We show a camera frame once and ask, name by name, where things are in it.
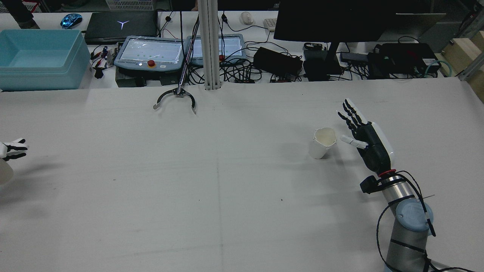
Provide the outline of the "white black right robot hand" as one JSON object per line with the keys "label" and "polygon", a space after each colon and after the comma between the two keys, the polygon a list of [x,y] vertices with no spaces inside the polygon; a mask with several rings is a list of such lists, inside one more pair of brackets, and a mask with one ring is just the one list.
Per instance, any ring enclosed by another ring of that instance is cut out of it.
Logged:
{"label": "white black right robot hand", "polygon": [[394,149],[380,126],[370,122],[354,103],[346,98],[343,103],[344,113],[338,112],[349,128],[352,136],[342,135],[340,140],[357,148],[366,167],[378,176],[392,170]]}

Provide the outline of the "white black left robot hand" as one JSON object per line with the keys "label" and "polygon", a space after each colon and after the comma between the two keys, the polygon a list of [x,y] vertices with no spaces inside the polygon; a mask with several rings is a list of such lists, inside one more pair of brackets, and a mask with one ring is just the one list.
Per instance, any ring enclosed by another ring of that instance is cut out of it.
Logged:
{"label": "white black left robot hand", "polygon": [[18,138],[11,142],[0,143],[0,158],[8,162],[10,160],[19,159],[26,156],[29,146],[26,144],[26,139]]}

